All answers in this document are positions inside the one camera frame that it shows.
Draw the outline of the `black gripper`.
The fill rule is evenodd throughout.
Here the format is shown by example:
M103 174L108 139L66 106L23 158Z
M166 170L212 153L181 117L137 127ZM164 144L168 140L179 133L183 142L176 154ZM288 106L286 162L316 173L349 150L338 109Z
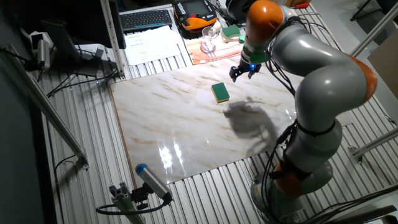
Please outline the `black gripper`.
M244 60L239 61L239 65L237 67L232 66L229 71L229 76L231 77L233 83L236 82L236 79L242 75L242 73L248 73L248 78L251 79L253 75L258 73L261 69L261 64L248 63Z

